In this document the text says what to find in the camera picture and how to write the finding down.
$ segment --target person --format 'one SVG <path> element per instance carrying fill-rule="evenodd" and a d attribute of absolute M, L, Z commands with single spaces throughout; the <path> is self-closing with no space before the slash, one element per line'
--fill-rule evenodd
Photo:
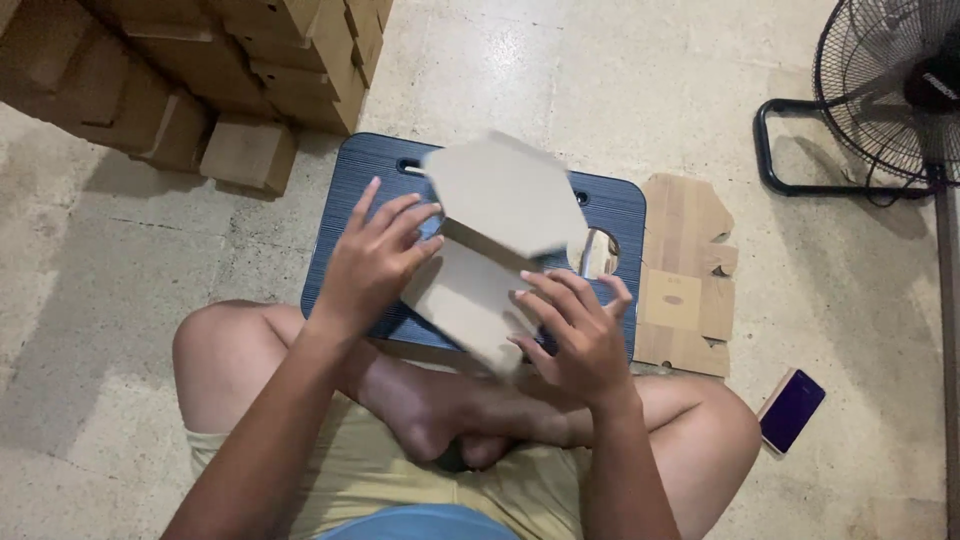
<path fill-rule="evenodd" d="M 367 219 L 365 190 L 309 319 L 230 301 L 180 325 L 173 361 L 199 474 L 164 539 L 702 538 L 760 446 L 720 383 L 634 378 L 622 317 L 565 270 L 523 274 L 516 302 L 559 343 L 512 337 L 537 373 L 516 386 L 428 370 L 363 336 L 443 245 L 417 194 Z M 459 441 L 471 472 L 431 461 Z M 513 448 L 517 441 L 522 442 Z"/>

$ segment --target black metal stand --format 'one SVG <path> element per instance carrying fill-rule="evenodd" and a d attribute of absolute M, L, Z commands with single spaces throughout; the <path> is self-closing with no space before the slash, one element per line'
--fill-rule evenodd
<path fill-rule="evenodd" d="M 792 113 L 804 116 L 819 116 L 820 106 L 813 101 L 798 99 L 772 99 L 763 104 L 754 119 L 754 141 L 756 142 L 756 161 L 760 169 L 760 179 L 780 195 L 787 197 L 833 196 L 833 197 L 889 197 L 894 199 L 922 199 L 939 191 L 937 187 L 877 187 L 866 185 L 796 185 L 787 184 L 774 172 L 771 154 L 770 135 L 767 133 L 767 114 Z"/>

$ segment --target yellow shorts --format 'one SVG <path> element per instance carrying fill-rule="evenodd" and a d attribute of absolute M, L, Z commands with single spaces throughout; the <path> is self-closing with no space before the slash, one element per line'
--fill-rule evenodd
<path fill-rule="evenodd" d="M 194 476 L 227 439 L 188 432 Z M 589 451 L 520 447 L 483 473 L 452 475 L 407 461 L 386 425 L 336 394 L 300 482 L 290 538 L 304 540 L 390 506 L 456 503 L 523 540 L 583 537 L 580 485 Z"/>

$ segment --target phone screen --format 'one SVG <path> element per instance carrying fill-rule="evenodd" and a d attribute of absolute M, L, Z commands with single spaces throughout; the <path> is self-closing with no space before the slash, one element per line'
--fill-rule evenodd
<path fill-rule="evenodd" d="M 819 384 L 798 369 L 760 419 L 763 438 L 786 454 L 826 396 Z"/>

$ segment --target blue shirt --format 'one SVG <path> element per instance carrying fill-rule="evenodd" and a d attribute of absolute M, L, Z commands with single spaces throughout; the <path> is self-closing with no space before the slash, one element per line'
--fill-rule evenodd
<path fill-rule="evenodd" d="M 519 540 L 508 528 L 458 504 L 394 506 L 321 534 L 316 540 Z"/>

